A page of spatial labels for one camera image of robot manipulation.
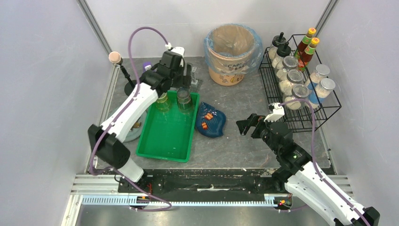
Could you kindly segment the dark blue plate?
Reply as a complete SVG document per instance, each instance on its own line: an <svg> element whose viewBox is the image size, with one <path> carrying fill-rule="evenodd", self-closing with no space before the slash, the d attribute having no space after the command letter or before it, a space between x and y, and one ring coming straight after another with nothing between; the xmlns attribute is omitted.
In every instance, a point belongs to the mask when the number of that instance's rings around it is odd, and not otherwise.
<svg viewBox="0 0 399 226"><path fill-rule="evenodd" d="M218 138L223 136L227 118L219 109L201 102L195 120L195 129L205 137Z"/></svg>

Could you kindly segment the tall bead jar silver lid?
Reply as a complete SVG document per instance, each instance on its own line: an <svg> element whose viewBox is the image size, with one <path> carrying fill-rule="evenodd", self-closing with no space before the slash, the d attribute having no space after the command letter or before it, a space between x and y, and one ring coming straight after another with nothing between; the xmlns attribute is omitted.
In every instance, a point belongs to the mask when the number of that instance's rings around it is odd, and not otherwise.
<svg viewBox="0 0 399 226"><path fill-rule="evenodd" d="M313 109L316 109L320 106L320 104L324 101L326 97L335 89L336 84L330 78L323 78L319 83L314 83L307 81L305 86L309 90L308 101L310 105L305 103L304 105L308 108L310 106Z"/></svg>

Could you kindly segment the glass rice jar front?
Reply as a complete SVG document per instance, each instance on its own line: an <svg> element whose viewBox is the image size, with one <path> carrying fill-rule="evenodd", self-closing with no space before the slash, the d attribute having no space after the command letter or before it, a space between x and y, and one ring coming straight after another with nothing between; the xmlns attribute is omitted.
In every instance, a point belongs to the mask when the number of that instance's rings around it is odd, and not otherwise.
<svg viewBox="0 0 399 226"><path fill-rule="evenodd" d="M303 84L296 84L294 85L290 92L288 92L284 96L284 102L291 101L290 103L286 104L285 107L290 109L290 110L299 110L304 108L305 106L308 106L306 102L303 101L298 101L298 99L305 99L308 100L310 94L310 90L307 88L307 86Z"/></svg>

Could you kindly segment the round glass rice jar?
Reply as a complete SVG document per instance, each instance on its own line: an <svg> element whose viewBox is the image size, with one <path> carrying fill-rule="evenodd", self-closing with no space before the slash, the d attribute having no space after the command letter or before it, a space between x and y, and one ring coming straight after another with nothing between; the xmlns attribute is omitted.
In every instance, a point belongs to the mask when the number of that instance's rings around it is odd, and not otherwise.
<svg viewBox="0 0 399 226"><path fill-rule="evenodd" d="M287 78L287 74L290 70L298 68L298 59L294 56L286 56L284 57L275 68L276 77L282 81Z"/></svg>

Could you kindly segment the green glass cup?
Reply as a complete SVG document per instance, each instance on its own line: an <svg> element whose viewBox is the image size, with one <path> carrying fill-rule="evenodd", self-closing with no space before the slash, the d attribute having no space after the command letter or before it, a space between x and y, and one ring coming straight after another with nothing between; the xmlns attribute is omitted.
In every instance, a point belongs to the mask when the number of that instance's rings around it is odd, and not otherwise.
<svg viewBox="0 0 399 226"><path fill-rule="evenodd" d="M163 93L155 102L156 108L162 112L168 112L171 108L171 101L167 93Z"/></svg>

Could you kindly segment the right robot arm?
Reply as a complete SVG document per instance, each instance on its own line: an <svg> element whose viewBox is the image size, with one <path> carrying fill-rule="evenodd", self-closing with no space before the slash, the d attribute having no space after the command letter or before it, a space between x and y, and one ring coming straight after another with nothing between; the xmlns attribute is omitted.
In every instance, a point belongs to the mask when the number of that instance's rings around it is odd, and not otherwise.
<svg viewBox="0 0 399 226"><path fill-rule="evenodd" d="M279 187L302 200L331 226L376 226L380 213L351 198L293 141L293 132L283 122L267 122L265 116L251 114L237 121L241 135L251 127L252 138L259 138L273 151L280 168L272 177Z"/></svg>

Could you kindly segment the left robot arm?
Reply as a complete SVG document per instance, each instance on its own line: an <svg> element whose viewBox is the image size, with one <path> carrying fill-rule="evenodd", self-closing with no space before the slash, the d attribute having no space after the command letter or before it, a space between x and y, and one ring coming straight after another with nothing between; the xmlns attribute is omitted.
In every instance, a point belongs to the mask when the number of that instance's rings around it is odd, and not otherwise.
<svg viewBox="0 0 399 226"><path fill-rule="evenodd" d="M124 103L107 120L88 128L92 149L91 158L97 156L120 172L125 179L138 182L144 170L130 157L124 146L128 132L142 114L171 88L190 87L191 65L184 61L183 47L172 47L163 53L155 69L145 71Z"/></svg>

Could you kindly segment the light blue plate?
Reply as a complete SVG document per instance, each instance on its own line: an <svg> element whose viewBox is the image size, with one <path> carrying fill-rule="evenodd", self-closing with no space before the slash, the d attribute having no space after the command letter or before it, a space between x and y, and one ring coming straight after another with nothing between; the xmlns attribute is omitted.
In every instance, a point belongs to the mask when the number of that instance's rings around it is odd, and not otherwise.
<svg viewBox="0 0 399 226"><path fill-rule="evenodd" d="M130 129L130 131L128 132L128 134L127 134L127 136L126 136L126 138L124 140L124 143L133 141L133 140L137 139L138 137L140 137L140 135L141 135L141 133L143 131L143 128L144 128L144 123L145 123L145 120L146 120L146 117L147 117L147 113L148 113L148 111L145 110L145 112L136 121L136 122L141 122L142 126L140 128L138 128L138 129L133 129L133 130Z"/></svg>

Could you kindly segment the sauce bottle yellow cap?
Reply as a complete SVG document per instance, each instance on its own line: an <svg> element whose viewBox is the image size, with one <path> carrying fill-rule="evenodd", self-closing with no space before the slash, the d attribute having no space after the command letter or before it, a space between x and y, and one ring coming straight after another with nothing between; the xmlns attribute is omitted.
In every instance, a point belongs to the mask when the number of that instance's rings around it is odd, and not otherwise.
<svg viewBox="0 0 399 226"><path fill-rule="evenodd" d="M320 39L313 37L310 44L305 48L304 52L301 54L298 60L298 70L304 71L307 64L312 60L315 53L317 45L320 43Z"/></svg>
<svg viewBox="0 0 399 226"><path fill-rule="evenodd" d="M305 48L310 44L313 36L316 33L316 29L314 27L309 28L306 35L302 38L301 42L297 46L297 50L295 51L294 57L296 59L300 59L301 54L304 52Z"/></svg>

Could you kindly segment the black-lid shaker jar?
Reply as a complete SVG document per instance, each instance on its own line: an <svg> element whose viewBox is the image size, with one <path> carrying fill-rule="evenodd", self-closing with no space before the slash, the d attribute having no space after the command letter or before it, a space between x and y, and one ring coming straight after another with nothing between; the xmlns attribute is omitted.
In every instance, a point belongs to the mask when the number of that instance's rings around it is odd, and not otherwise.
<svg viewBox="0 0 399 226"><path fill-rule="evenodd" d="M275 57L272 61L272 67L274 69L278 68L278 64L286 57L291 54L291 48L289 46L289 42L286 42L282 45L279 45Z"/></svg>
<svg viewBox="0 0 399 226"><path fill-rule="evenodd" d="M270 49L268 51L268 56L270 60L275 58L277 53L278 47L283 45L287 42L287 39L284 37L284 32L281 32L279 35L273 37L273 40L270 45Z"/></svg>

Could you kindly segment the dark clear glass cup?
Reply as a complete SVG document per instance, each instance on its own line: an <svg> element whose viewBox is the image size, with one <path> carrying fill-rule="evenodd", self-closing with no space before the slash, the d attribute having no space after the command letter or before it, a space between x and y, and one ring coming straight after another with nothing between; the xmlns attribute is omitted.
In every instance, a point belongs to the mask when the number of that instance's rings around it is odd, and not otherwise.
<svg viewBox="0 0 399 226"><path fill-rule="evenodd" d="M192 110L192 99L188 89L180 88L176 94L177 106L182 113L188 113Z"/></svg>

